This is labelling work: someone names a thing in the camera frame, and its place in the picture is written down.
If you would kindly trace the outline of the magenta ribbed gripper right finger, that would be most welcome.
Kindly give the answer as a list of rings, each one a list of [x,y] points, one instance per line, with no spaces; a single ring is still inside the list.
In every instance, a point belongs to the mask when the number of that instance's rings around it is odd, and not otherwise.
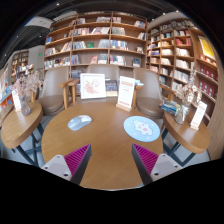
[[[137,144],[132,145],[131,153],[144,185],[148,185],[182,169],[167,154],[157,155]]]

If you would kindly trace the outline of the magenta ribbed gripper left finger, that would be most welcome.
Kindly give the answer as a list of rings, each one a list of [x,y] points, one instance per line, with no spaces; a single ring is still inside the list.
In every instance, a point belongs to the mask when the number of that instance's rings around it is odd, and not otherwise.
[[[66,156],[54,156],[42,169],[79,185],[91,155],[91,145],[87,144]]]

